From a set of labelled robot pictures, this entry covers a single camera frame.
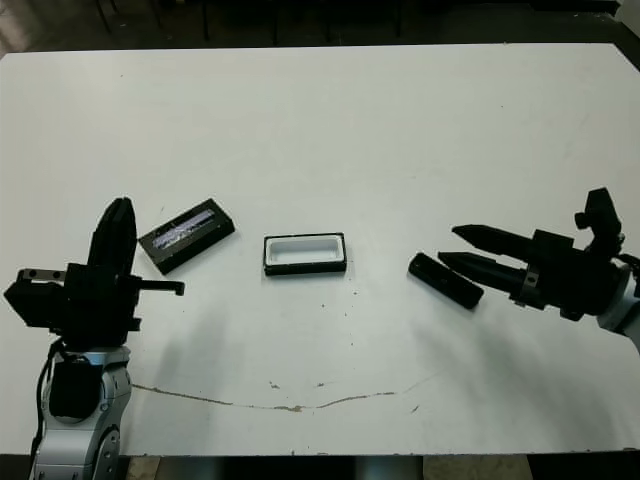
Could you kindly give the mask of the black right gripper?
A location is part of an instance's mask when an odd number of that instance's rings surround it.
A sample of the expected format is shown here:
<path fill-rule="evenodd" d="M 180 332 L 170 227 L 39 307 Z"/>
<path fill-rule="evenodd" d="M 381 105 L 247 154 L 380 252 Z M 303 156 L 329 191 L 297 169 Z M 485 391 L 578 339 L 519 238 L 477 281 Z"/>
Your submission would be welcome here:
<path fill-rule="evenodd" d="M 452 232 L 477 249 L 526 261 L 527 269 L 470 252 L 439 252 L 442 263 L 469 280 L 507 293 L 520 306 L 556 307 L 569 320 L 604 313 L 623 277 L 610 260 L 575 249 L 571 238 L 558 234 L 537 230 L 529 239 L 479 224 L 454 226 Z"/>

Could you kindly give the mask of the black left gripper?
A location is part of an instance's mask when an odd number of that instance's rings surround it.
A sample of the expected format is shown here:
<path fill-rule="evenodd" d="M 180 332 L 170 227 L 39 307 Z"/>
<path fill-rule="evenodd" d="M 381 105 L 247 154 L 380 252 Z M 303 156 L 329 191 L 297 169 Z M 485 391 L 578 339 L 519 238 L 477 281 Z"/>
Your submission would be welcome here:
<path fill-rule="evenodd" d="M 119 212 L 124 202 L 122 272 L 119 256 Z M 31 328 L 44 328 L 68 345 L 122 345 L 140 329 L 135 309 L 142 291 L 185 292 L 179 281 L 145 280 L 131 274 L 137 243 L 132 201 L 116 198 L 92 235 L 88 264 L 65 270 L 25 268 L 17 274 L 17 314 Z"/>

